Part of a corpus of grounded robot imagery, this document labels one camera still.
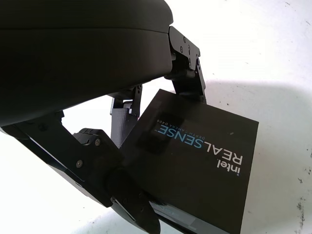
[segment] box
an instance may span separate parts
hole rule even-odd
[[[121,150],[159,215],[185,233],[239,234],[258,122],[159,90]]]

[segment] white background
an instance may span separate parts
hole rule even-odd
[[[167,2],[174,26],[201,50],[208,104],[260,122],[241,233],[312,234],[312,1]],[[159,88],[173,89],[163,78],[144,85],[142,110]],[[110,134],[110,104],[73,107],[63,123]],[[143,233],[4,134],[0,155],[0,233]]]

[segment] bolt head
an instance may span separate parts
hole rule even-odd
[[[96,139],[95,145],[96,145],[96,146],[99,146],[100,144],[101,144],[101,140],[100,140],[100,139]]]
[[[76,163],[76,167],[80,168],[80,167],[82,167],[82,165],[83,165],[82,160],[78,160],[77,163]]]

